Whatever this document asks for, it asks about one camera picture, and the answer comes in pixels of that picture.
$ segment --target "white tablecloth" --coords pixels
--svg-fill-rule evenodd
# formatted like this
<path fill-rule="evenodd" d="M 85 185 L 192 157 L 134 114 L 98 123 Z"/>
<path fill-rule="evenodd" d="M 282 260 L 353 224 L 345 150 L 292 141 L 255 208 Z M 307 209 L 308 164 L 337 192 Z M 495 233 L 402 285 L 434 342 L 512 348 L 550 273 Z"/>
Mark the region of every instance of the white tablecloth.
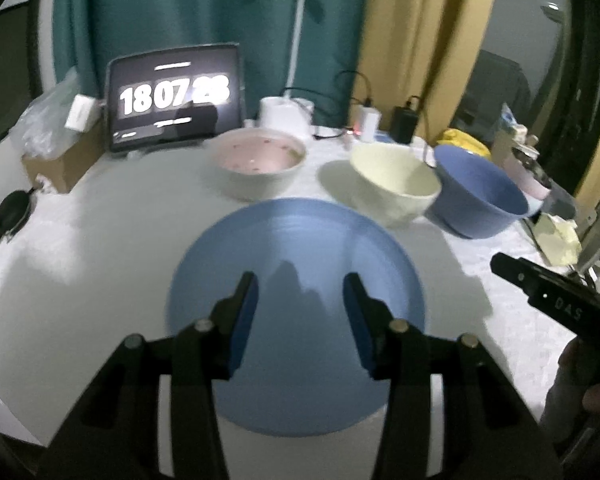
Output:
<path fill-rule="evenodd" d="M 285 195 L 347 203 L 347 157 L 339 140 L 314 142 Z M 204 160 L 204 148 L 104 157 L 71 194 L 39 196 L 26 227 L 1 245 L 0 398 L 42 443 L 125 335 L 167 334 L 168 288 L 187 247 L 244 206 L 212 188 Z M 418 269 L 428 332 L 477 334 L 538 416 L 572 335 L 490 272 L 499 251 L 541 262 L 522 226 L 464 240 L 420 218 L 392 234 Z M 220 423 L 232 478 L 259 480 L 369 478 L 381 425 L 378 413 L 345 431 L 287 439 Z M 432 440 L 439 449 L 440 428 Z"/>

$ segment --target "wall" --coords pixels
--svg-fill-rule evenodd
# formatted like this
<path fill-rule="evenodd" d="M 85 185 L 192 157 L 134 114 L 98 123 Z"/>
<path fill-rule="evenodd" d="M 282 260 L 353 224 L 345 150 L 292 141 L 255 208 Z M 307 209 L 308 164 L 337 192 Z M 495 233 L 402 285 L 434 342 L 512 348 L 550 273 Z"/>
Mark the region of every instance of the wall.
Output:
<path fill-rule="evenodd" d="M 561 27 L 541 6 L 553 2 L 565 9 L 568 0 L 495 0 L 482 48 L 520 64 L 535 97 L 554 56 Z"/>

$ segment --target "desk lamp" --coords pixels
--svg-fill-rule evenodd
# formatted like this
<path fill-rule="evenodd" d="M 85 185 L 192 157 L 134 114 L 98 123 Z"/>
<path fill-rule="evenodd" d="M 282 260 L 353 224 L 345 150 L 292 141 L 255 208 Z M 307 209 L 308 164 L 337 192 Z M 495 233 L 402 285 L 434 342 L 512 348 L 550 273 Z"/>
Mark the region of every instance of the desk lamp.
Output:
<path fill-rule="evenodd" d="M 291 99 L 291 89 L 296 78 L 298 49 L 304 18 L 304 1 L 296 1 L 288 75 L 286 77 L 284 97 L 265 97 L 260 101 L 260 126 L 290 133 L 301 140 L 311 138 L 310 126 L 314 104 L 304 99 Z"/>

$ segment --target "screw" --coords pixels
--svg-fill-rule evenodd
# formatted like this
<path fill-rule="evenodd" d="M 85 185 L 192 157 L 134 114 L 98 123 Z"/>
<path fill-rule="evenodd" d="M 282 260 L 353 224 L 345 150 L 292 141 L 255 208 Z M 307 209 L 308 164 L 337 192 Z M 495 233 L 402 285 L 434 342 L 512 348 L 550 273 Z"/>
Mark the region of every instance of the screw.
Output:
<path fill-rule="evenodd" d="M 200 333 L 211 332 L 215 327 L 214 322 L 210 319 L 207 319 L 206 317 L 197 320 L 194 326 L 196 327 L 196 330 Z"/>
<path fill-rule="evenodd" d="M 392 319 L 389 322 L 389 330 L 395 334 L 404 334 L 409 329 L 409 323 L 404 319 Z"/>
<path fill-rule="evenodd" d="M 132 334 L 125 338 L 125 346 L 130 350 L 138 348 L 142 344 L 142 336 L 140 334 Z"/>
<path fill-rule="evenodd" d="M 474 334 L 462 334 L 461 343 L 469 348 L 478 348 L 480 341 Z"/>

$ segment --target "black charger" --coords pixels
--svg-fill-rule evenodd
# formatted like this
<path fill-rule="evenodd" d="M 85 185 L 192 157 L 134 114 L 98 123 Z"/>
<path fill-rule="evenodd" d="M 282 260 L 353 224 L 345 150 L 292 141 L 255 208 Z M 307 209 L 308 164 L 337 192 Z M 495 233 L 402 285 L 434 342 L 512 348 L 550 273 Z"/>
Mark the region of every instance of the black charger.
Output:
<path fill-rule="evenodd" d="M 404 106 L 397 106 L 394 108 L 394 113 L 391 117 L 389 135 L 399 144 L 411 144 L 413 134 L 418 126 L 420 112 L 419 110 L 413 109 L 413 99 L 418 100 L 418 108 L 420 108 L 420 98 L 411 96 Z"/>

